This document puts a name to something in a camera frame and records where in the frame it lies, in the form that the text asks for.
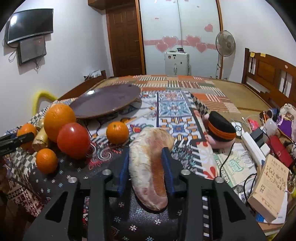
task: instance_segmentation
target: fan grille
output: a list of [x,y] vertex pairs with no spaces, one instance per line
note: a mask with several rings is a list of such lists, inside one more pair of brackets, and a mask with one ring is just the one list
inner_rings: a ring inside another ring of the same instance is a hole
[[231,33],[226,30],[221,31],[216,37],[216,48],[220,55],[228,57],[235,50],[235,41]]

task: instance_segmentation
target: red box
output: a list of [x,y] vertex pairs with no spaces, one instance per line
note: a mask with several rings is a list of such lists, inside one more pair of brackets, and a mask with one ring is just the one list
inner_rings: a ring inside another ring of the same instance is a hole
[[281,143],[277,136],[272,136],[270,138],[270,145],[272,146],[271,149],[275,152],[277,158],[288,168],[292,167],[293,159],[285,149],[284,145]]

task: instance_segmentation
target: power strip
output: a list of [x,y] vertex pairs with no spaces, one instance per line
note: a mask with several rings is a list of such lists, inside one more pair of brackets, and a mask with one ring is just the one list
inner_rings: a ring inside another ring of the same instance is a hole
[[266,157],[260,150],[259,146],[256,144],[256,142],[253,140],[253,138],[250,136],[248,132],[245,132],[242,135],[242,141],[245,144],[246,148],[250,152],[254,162],[257,164],[257,166],[262,165],[262,160],[265,161]]

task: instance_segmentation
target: wooden plate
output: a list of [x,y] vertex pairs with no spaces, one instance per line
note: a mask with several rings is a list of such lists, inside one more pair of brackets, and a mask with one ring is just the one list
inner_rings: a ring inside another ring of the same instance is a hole
[[111,85],[90,90],[70,104],[76,118],[95,118],[119,110],[132,103],[140,95],[135,85]]

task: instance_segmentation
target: television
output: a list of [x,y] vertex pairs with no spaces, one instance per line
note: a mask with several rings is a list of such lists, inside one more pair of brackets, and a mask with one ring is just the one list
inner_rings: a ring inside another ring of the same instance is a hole
[[51,34],[53,9],[30,9],[15,12],[6,23],[5,41],[7,44],[37,35]]

